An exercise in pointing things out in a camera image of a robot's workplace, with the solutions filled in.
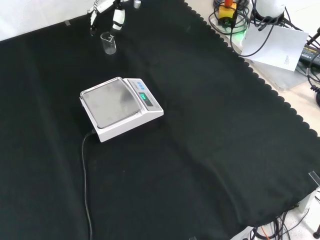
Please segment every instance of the white scale body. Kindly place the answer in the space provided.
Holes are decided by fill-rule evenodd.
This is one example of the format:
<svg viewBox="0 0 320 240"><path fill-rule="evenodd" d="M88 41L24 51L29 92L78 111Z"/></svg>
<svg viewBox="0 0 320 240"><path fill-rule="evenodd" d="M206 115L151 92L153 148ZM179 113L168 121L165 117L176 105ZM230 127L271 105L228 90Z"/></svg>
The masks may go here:
<svg viewBox="0 0 320 240"><path fill-rule="evenodd" d="M80 101L100 142L164 114L145 83L138 78L116 77L82 91Z"/></svg>

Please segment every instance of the scale display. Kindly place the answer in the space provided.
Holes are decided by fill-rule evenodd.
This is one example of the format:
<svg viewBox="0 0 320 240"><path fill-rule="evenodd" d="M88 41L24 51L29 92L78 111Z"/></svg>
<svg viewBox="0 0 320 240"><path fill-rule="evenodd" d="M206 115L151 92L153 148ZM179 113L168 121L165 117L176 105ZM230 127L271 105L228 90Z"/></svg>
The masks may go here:
<svg viewBox="0 0 320 240"><path fill-rule="evenodd" d="M139 92L140 98L145 102L145 104L148 107L153 107L153 104L151 103L151 101L149 100L149 98L146 96L146 94L144 92Z"/></svg>

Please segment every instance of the white paper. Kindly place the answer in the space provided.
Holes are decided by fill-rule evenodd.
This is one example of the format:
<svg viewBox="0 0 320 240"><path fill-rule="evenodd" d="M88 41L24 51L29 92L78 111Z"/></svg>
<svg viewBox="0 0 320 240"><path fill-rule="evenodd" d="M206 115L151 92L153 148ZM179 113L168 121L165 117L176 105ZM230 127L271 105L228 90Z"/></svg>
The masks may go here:
<svg viewBox="0 0 320 240"><path fill-rule="evenodd" d="M242 41L241 55L250 55L257 51L266 40L271 27L268 25L262 31L258 31L258 27L251 24ZM253 56L246 58L294 71L308 35L307 32L274 26L263 48Z"/></svg>

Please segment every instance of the black cloth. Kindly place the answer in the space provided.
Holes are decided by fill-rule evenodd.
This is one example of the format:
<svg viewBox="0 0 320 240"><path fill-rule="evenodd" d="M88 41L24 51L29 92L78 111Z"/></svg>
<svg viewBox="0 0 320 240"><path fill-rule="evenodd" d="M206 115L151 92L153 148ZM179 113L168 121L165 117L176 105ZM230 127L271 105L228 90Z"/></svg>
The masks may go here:
<svg viewBox="0 0 320 240"><path fill-rule="evenodd" d="M228 240L315 189L319 141L181 0L0 42L0 239L86 240L80 145L92 129L80 92L141 78L164 116L107 142L87 139L97 240Z"/></svg>

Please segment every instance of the small glass cup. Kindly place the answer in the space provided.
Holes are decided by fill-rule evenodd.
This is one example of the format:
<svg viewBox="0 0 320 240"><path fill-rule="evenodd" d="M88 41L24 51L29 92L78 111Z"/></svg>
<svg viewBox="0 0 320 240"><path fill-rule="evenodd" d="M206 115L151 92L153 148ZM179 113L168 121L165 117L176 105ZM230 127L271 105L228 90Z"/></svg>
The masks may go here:
<svg viewBox="0 0 320 240"><path fill-rule="evenodd" d="M117 51L115 37L110 35L108 31L102 33L100 37L105 53L109 55L114 54Z"/></svg>

